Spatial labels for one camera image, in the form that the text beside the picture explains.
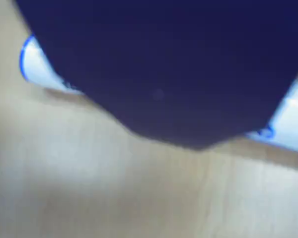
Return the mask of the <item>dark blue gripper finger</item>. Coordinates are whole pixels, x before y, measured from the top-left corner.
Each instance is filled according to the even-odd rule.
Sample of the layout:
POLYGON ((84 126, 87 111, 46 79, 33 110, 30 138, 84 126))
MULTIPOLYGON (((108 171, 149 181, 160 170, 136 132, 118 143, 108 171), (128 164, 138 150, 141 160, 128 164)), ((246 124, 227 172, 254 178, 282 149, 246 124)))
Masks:
POLYGON ((17 0, 44 86, 143 137, 202 149, 272 137, 298 78, 298 0, 17 0))

